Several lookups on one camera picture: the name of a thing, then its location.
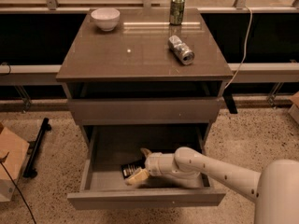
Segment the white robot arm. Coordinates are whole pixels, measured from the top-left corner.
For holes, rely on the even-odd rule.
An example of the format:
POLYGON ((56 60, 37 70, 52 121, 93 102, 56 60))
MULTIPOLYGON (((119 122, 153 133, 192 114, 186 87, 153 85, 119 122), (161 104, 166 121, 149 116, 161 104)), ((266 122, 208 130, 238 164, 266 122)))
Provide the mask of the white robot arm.
POLYGON ((255 204, 254 224, 299 224, 299 161, 276 160, 260 173, 205 156, 189 147, 173 153, 141 150, 139 167, 125 179, 134 185, 151 176, 190 179, 207 175, 255 204))

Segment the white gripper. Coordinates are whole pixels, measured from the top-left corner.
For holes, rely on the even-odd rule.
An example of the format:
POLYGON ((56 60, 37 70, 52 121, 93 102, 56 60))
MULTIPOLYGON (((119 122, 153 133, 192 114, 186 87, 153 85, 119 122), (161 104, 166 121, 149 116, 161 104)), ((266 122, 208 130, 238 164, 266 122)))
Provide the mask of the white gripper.
POLYGON ((146 158, 145 168, 136 169, 128 178, 125 184, 132 186, 147 180, 150 175, 162 176, 172 175, 176 170, 176 164, 173 154, 163 154, 161 152, 152 153, 147 148, 140 148, 141 153, 146 158))

